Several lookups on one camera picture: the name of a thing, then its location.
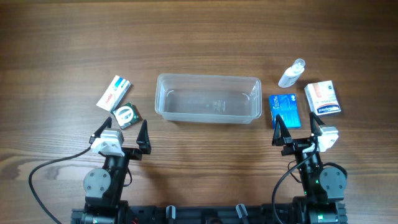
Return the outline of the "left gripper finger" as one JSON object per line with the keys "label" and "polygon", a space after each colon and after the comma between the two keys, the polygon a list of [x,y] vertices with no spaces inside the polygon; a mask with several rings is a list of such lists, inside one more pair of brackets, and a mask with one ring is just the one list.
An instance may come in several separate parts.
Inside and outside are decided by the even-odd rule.
{"label": "left gripper finger", "polygon": [[145,119],[141,125],[139,134],[136,140],[137,145],[139,146],[139,150],[142,154],[150,154],[151,153],[151,145],[147,128],[147,120]]}
{"label": "left gripper finger", "polygon": [[96,138],[99,138],[101,133],[106,128],[111,128],[112,126],[112,118],[109,116],[105,122],[90,136],[89,143],[93,144]]}

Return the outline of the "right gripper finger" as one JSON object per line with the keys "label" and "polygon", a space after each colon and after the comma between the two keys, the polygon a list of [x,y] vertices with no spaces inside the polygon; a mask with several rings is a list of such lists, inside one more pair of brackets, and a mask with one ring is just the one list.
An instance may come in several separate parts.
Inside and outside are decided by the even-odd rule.
{"label": "right gripper finger", "polygon": [[272,145],[273,146],[284,146],[292,144],[292,137],[287,129],[284,120],[282,119],[281,115],[277,115],[275,117],[275,129],[274,135],[272,138]]}
{"label": "right gripper finger", "polygon": [[309,117],[311,133],[314,136],[320,136],[320,128],[324,125],[324,122],[314,112],[310,112]]}

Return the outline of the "green Zam-Buk box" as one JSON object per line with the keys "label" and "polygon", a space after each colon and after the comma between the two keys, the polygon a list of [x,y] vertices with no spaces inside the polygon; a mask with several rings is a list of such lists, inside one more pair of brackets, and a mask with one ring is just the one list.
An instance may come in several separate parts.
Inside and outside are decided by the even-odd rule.
{"label": "green Zam-Buk box", "polygon": [[112,114],[116,118],[121,129],[126,129],[141,120],[141,117],[131,103],[126,103],[118,109],[115,109]]}

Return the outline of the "white Hansaplast box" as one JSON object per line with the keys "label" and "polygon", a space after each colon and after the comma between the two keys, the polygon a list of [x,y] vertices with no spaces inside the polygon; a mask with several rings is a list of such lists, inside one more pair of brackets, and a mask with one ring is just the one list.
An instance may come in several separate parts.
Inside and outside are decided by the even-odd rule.
{"label": "white Hansaplast box", "polygon": [[341,111],[331,80],[308,84],[304,90],[310,111],[317,116]]}

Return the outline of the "blue medicine box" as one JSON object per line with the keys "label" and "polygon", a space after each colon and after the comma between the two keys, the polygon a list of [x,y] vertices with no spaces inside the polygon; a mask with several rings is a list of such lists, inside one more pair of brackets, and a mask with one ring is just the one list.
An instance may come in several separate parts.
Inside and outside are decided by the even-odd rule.
{"label": "blue medicine box", "polygon": [[287,128],[300,128],[300,116],[295,94],[271,95],[269,105],[272,116],[272,127],[275,128],[275,118],[279,114]]}

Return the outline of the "white Panadol box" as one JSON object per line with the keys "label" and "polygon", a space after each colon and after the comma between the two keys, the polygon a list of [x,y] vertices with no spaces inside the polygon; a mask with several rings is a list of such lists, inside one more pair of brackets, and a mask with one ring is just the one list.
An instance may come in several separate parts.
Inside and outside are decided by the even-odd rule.
{"label": "white Panadol box", "polygon": [[130,81],[116,75],[96,105],[108,112],[112,112],[123,99],[130,86]]}

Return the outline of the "white spray bottle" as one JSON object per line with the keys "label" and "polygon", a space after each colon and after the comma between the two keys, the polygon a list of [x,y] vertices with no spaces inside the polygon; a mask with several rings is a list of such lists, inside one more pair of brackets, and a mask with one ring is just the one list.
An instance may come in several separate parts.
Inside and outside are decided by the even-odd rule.
{"label": "white spray bottle", "polygon": [[298,58],[291,67],[289,67],[282,77],[280,78],[278,85],[281,88],[288,88],[292,86],[301,76],[305,70],[305,61]]}

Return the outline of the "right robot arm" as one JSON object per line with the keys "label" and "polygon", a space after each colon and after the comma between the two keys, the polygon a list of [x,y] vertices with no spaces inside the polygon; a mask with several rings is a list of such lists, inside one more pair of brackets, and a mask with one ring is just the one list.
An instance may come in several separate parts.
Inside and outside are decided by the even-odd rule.
{"label": "right robot arm", "polygon": [[[348,173],[342,166],[321,160],[320,154],[338,139],[338,130],[326,125],[314,112],[310,113],[311,135],[294,139],[281,115],[275,117],[273,146],[282,146],[282,156],[295,157],[296,165],[278,180],[272,192],[274,223],[347,223],[345,197]],[[286,177],[297,170],[304,196],[294,197],[286,209],[278,209],[276,193]]]}

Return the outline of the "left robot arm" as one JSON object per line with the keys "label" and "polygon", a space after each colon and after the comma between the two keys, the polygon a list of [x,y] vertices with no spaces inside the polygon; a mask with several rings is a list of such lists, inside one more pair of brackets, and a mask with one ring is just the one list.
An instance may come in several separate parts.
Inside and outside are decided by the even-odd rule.
{"label": "left robot arm", "polygon": [[126,175],[130,173],[129,162],[139,161],[151,153],[147,121],[143,121],[137,136],[137,147],[124,147],[120,129],[113,129],[112,118],[91,135],[89,143],[93,152],[105,157],[101,168],[87,173],[83,180],[85,207],[80,221],[86,224],[129,223],[129,204],[121,200]]}

